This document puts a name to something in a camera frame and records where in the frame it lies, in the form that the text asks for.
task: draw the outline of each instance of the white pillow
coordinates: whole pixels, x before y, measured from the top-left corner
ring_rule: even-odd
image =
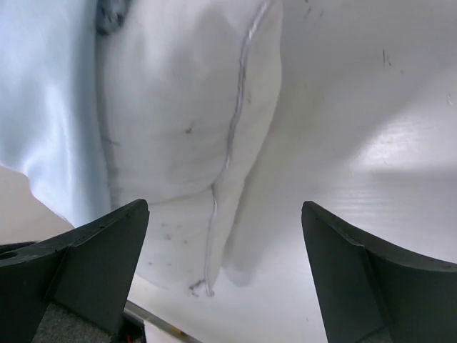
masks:
[[[99,39],[111,200],[148,201],[137,273],[160,287],[213,294],[276,107],[281,20],[279,0],[136,0]]]

